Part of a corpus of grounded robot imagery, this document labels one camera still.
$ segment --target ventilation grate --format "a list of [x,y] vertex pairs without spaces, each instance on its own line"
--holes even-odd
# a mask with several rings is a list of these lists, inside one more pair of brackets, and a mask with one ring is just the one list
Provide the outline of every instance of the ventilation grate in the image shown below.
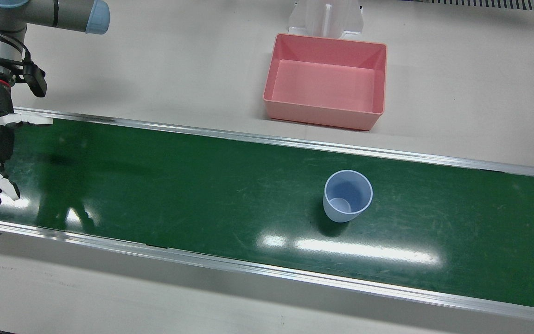
[[447,4],[460,6],[477,6],[492,8],[525,9],[534,11],[534,0],[412,0],[430,2],[431,4]]

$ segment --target blue joint cap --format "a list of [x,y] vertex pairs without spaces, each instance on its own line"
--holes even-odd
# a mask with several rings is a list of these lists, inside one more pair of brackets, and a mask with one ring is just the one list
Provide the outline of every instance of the blue joint cap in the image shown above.
[[94,0],[92,11],[89,13],[88,25],[85,28],[86,34],[102,35],[108,30],[110,25],[110,9],[103,0]]
[[16,8],[28,1],[29,0],[0,0],[0,8]]

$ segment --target cup rim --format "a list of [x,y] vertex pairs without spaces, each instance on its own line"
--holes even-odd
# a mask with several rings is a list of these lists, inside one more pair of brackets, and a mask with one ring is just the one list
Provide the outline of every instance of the cup rim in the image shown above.
[[[340,211],[339,209],[337,209],[336,207],[334,207],[333,205],[331,205],[331,200],[329,199],[329,196],[327,195],[327,186],[329,185],[329,181],[335,177],[335,175],[339,174],[339,173],[345,173],[345,172],[350,172],[350,173],[354,173],[354,174],[358,174],[360,175],[361,177],[364,178],[364,180],[366,181],[366,183],[368,184],[368,188],[370,189],[370,199],[368,201],[368,203],[366,203],[366,205],[364,205],[364,207],[358,211],[353,211],[353,212],[343,212],[343,211]],[[365,209],[368,209],[368,207],[370,206],[370,203],[372,203],[372,199],[373,197],[375,196],[375,193],[374,191],[372,190],[372,184],[370,183],[370,180],[368,180],[367,177],[365,177],[362,173],[360,172],[357,172],[357,171],[352,171],[351,169],[343,169],[342,171],[338,171],[338,172],[335,172],[333,173],[328,179],[327,179],[327,182],[325,182],[324,184],[324,199],[326,199],[327,203],[329,203],[330,207],[339,212],[339,213],[342,213],[342,214],[347,214],[347,215],[350,215],[350,214],[359,214],[359,213],[362,213]]]

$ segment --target scratch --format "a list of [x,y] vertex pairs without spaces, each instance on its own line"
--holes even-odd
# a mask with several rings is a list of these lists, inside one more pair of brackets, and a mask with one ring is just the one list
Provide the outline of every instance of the scratch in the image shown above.
[[246,249],[246,245],[245,245],[242,241],[240,241],[238,235],[236,235],[236,233],[234,233],[234,232],[232,232],[232,235],[234,235],[234,237],[236,238],[236,241],[238,241],[238,243],[239,243],[244,249]]

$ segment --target black cable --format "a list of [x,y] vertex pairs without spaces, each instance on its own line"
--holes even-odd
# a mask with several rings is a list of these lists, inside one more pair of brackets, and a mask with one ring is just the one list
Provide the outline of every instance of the black cable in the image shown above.
[[18,45],[20,45],[24,49],[24,59],[30,61],[30,51],[28,50],[28,47],[26,47],[25,44],[23,44],[19,39],[15,38],[14,36],[8,36],[6,34],[2,34],[0,32],[0,38],[3,38],[6,40],[7,44],[11,45],[11,42],[15,42]]

